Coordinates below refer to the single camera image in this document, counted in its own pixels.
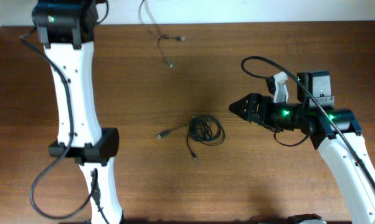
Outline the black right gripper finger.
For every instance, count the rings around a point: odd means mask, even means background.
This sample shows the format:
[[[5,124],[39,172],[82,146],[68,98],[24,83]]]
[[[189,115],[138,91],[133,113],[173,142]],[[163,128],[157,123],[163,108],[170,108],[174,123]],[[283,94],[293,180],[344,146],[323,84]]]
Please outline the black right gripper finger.
[[[251,111],[254,107],[254,94],[250,93],[229,105],[230,111]]]
[[[247,122],[253,122],[256,120],[256,113],[253,112],[252,110],[235,110],[235,109],[232,109],[230,110],[232,113],[234,113],[235,115],[237,115],[239,118],[243,119],[244,121],[247,121]]]

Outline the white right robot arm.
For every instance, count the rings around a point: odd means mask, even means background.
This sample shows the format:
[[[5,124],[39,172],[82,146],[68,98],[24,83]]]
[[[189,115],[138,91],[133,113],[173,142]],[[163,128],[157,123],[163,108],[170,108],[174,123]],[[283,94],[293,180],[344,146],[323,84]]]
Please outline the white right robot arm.
[[[298,88],[299,102],[288,103],[287,74],[280,72],[268,81],[271,96],[250,93],[232,103],[229,109],[274,134],[299,129],[311,140],[335,177],[351,221],[375,223],[375,170],[358,120],[351,110],[334,108],[329,72],[300,72],[297,79],[314,100]]]

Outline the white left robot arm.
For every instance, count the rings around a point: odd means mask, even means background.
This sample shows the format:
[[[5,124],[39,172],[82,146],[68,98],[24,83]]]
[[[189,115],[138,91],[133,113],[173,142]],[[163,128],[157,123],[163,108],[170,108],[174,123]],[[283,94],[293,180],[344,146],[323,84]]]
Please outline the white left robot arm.
[[[34,29],[44,46],[40,56],[50,65],[59,112],[55,157],[72,158],[87,183],[92,206],[89,223],[121,223],[123,209],[115,187],[117,128],[102,128],[95,110],[92,83],[94,27],[99,1],[38,1],[32,10]]]

